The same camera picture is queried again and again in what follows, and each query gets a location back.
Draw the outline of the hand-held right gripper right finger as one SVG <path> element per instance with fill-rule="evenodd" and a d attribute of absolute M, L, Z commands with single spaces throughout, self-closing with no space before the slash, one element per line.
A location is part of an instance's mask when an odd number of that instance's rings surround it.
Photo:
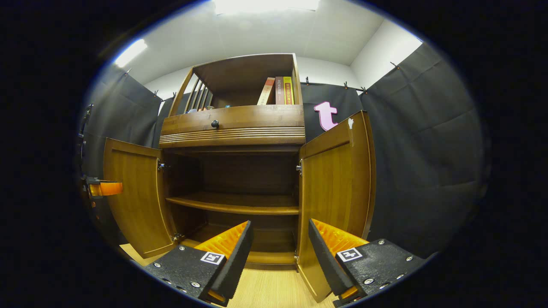
<path fill-rule="evenodd" d="M 385 292 L 429 261 L 387 239 L 367 241 L 316 219 L 308 232 L 337 308 Z"/>

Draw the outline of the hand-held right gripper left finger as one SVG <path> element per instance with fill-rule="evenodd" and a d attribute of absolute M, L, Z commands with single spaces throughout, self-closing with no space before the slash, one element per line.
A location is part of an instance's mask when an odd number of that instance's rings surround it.
<path fill-rule="evenodd" d="M 226 307 L 235 295 L 253 238 L 252 222 L 247 220 L 195 247 L 180 244 L 143 270 L 184 296 Z"/>

